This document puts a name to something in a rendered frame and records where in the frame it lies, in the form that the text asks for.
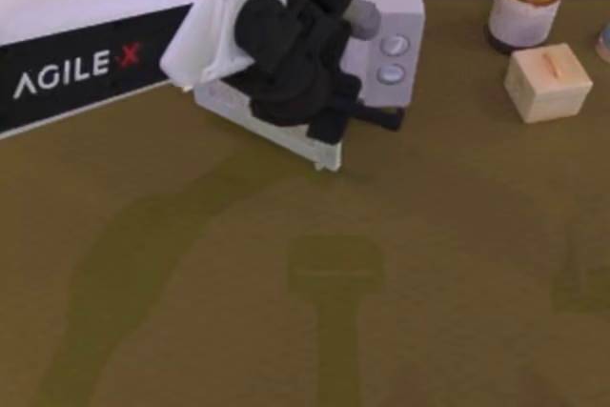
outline wooden block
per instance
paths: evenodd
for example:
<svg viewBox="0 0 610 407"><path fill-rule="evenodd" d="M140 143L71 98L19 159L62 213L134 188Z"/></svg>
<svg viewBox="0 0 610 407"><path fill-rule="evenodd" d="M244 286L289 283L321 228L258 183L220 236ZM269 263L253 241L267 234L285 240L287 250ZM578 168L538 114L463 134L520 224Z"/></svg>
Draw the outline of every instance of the wooden block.
<svg viewBox="0 0 610 407"><path fill-rule="evenodd" d="M513 52L504 87L523 121L537 123L578 114L593 82L560 44Z"/></svg>

